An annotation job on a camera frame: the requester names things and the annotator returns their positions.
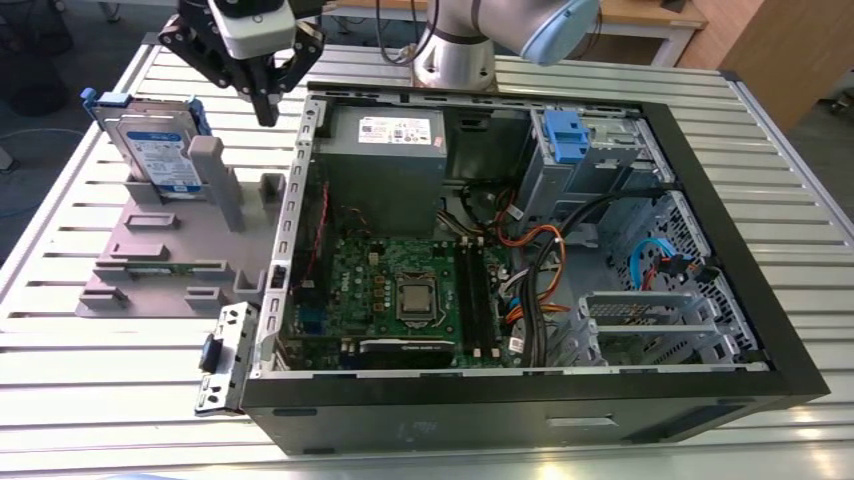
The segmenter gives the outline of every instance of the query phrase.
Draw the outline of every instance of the blue drive latch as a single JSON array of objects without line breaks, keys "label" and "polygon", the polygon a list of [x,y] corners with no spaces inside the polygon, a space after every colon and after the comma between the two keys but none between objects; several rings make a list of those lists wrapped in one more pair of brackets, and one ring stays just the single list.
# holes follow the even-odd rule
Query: blue drive latch
[{"label": "blue drive latch", "polygon": [[548,140],[555,147],[555,162],[580,162],[589,150],[589,129],[581,124],[577,113],[545,110],[544,127]]}]

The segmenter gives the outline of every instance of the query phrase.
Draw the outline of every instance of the cpu socket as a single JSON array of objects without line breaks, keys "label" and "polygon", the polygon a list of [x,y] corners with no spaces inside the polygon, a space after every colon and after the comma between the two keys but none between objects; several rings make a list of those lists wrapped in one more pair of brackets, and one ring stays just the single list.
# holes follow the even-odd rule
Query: cpu socket
[{"label": "cpu socket", "polygon": [[429,272],[401,273],[397,287],[397,320],[409,328],[436,321],[436,278]]}]

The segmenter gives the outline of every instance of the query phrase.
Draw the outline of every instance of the blue release tab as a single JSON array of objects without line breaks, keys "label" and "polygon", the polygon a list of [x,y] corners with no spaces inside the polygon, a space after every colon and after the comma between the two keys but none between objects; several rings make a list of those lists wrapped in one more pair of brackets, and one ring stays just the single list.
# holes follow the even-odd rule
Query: blue release tab
[{"label": "blue release tab", "polygon": [[130,104],[130,100],[133,100],[133,97],[129,93],[104,92],[101,98],[97,99],[97,104],[101,107],[124,108]]},{"label": "blue release tab", "polygon": [[555,147],[555,162],[580,162],[589,149],[589,129],[581,124],[577,113],[545,110],[544,119],[545,133]]}]

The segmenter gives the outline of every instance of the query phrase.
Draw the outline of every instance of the black trash can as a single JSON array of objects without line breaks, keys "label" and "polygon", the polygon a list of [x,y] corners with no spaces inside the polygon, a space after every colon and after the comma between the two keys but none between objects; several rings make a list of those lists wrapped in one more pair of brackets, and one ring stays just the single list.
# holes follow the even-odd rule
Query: black trash can
[{"label": "black trash can", "polygon": [[49,0],[0,0],[0,96],[18,115],[46,115],[68,103],[50,56],[72,47]]}]

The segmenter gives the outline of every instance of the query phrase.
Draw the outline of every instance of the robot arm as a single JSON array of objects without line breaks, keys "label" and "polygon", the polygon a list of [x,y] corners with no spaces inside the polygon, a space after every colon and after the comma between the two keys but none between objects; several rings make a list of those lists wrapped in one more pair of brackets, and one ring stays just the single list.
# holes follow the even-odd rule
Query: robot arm
[{"label": "robot arm", "polygon": [[[300,18],[320,15],[332,0],[178,0],[160,43],[220,88],[234,87],[272,127],[276,104],[322,53],[322,32]],[[593,23],[599,0],[432,0],[412,64],[416,84],[489,88],[492,40],[547,65],[565,58]],[[277,64],[274,53],[293,49]]]},{"label": "robot arm", "polygon": [[[257,123],[272,127],[289,92],[322,53],[324,35],[298,18],[320,15],[324,0],[178,0],[160,43],[220,88],[252,103]],[[280,50],[293,48],[277,63]]]},{"label": "robot arm", "polygon": [[453,90],[484,90],[495,82],[492,41],[524,60],[551,65],[572,52],[593,24],[599,0],[433,0],[437,18],[418,43],[416,83]]}]

